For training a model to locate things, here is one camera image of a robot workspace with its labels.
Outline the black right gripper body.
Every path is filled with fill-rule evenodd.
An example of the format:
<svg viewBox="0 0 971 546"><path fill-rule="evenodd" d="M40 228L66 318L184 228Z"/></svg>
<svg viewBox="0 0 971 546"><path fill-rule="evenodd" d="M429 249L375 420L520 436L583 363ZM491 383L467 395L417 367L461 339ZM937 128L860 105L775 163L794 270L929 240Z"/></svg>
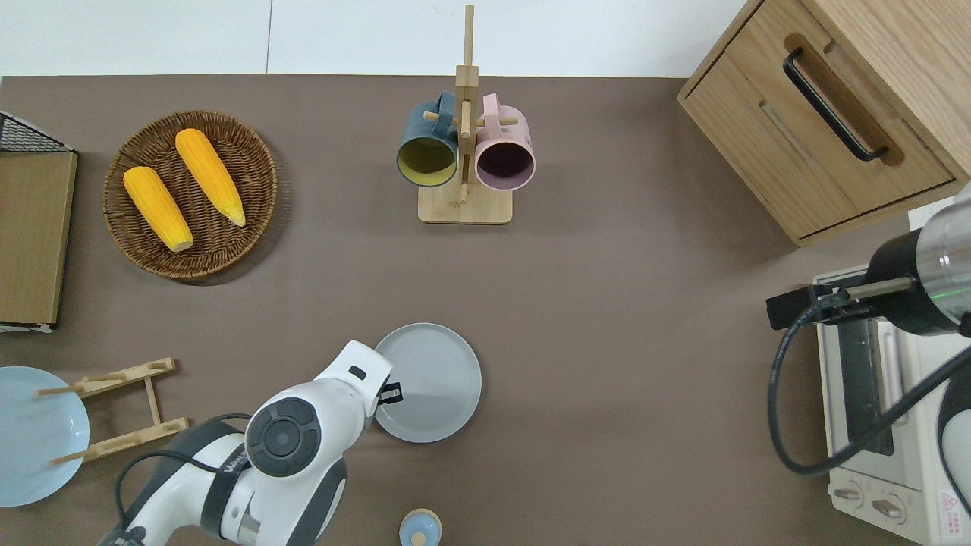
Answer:
<svg viewBox="0 0 971 546"><path fill-rule="evenodd" d="M773 331L786 331L809 310L809 324L828 324L836 317L836 308L845 297L835 284L805 284L766 300L766 315Z"/></svg>

